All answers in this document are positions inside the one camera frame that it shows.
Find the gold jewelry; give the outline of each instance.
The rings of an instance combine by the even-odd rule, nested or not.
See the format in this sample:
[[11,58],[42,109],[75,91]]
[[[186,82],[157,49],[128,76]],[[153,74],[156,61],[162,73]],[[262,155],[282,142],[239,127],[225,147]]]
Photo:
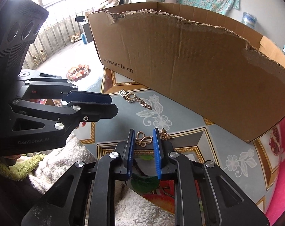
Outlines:
[[138,132],[136,135],[135,143],[144,148],[147,144],[153,142],[153,137],[145,136],[143,132]]
[[125,90],[120,90],[118,92],[128,103],[133,103],[135,101],[139,102],[142,107],[145,107],[149,110],[152,109],[151,105],[148,105],[145,101],[142,99],[138,98],[134,93],[126,93]]
[[166,130],[163,128],[162,129],[162,131],[161,131],[161,133],[159,134],[159,136],[160,136],[160,139],[162,139],[162,140],[167,140],[167,139],[172,139],[173,137],[171,136],[171,135],[169,135],[167,132],[166,132]]

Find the white flower pattern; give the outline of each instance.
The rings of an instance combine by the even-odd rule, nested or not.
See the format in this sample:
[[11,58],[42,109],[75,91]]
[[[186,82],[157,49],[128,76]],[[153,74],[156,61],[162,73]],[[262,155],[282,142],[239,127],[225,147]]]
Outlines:
[[150,96],[150,101],[153,103],[159,102],[159,97],[153,94],[152,96]]
[[228,171],[230,172],[236,171],[235,172],[236,177],[241,177],[242,174],[248,177],[248,166],[254,168],[257,165],[253,157],[254,157],[253,149],[249,149],[247,152],[242,152],[240,154],[239,159],[236,155],[228,155],[227,160],[225,161],[226,167],[223,170],[227,168]]
[[160,115],[163,112],[163,106],[159,102],[159,97],[153,94],[150,96],[150,99],[141,98],[143,101],[145,101],[148,105],[152,107],[151,110],[143,110],[140,112],[137,112],[136,115],[143,117],[143,124],[147,127],[152,125],[152,122],[150,120],[147,120],[147,118],[154,118],[153,126],[157,127],[159,132],[162,131],[162,129],[165,129],[166,131],[170,129],[170,126],[172,125],[172,121],[168,119],[165,115]]
[[283,162],[285,160],[285,150],[281,148],[280,150],[280,161]]
[[162,115],[161,117],[156,116],[155,121],[153,121],[154,127],[157,127],[160,131],[164,128],[166,131],[169,130],[172,122],[168,119],[167,116]]

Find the green towel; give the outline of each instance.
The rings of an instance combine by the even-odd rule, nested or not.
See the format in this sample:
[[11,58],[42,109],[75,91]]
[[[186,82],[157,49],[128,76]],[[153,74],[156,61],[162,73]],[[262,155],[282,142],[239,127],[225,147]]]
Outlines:
[[17,162],[9,168],[0,161],[0,175],[14,181],[22,181],[39,165],[44,157],[45,155],[42,154],[35,155],[28,160]]

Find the blue gripper pad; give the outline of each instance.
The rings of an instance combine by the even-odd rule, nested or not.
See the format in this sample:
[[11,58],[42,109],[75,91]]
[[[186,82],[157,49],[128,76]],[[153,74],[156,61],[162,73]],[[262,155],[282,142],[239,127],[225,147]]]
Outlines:
[[132,166],[133,166],[133,159],[134,159],[134,149],[135,149],[135,131],[132,132],[130,148],[129,148],[129,155],[127,160],[127,177],[130,179],[132,174]]
[[112,98],[108,94],[77,91],[77,90],[70,91],[68,94],[63,96],[62,100],[68,103],[71,101],[100,103],[100,104],[112,103]]
[[160,154],[160,148],[159,148],[159,143],[161,145],[161,139],[159,137],[159,135],[157,135],[158,132],[158,128],[154,128],[153,129],[153,148],[154,148],[154,156],[155,156],[155,168],[156,168],[156,173],[157,173],[157,177],[158,179],[161,179],[161,154]]

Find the metal railing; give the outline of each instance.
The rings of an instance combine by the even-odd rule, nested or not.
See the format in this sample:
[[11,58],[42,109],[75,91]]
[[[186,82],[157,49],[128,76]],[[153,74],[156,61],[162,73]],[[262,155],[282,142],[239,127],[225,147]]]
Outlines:
[[44,8],[49,11],[49,16],[30,45],[22,68],[37,69],[48,57],[71,43],[73,35],[82,33],[75,16],[93,11],[100,3],[100,0],[59,0],[46,5]]

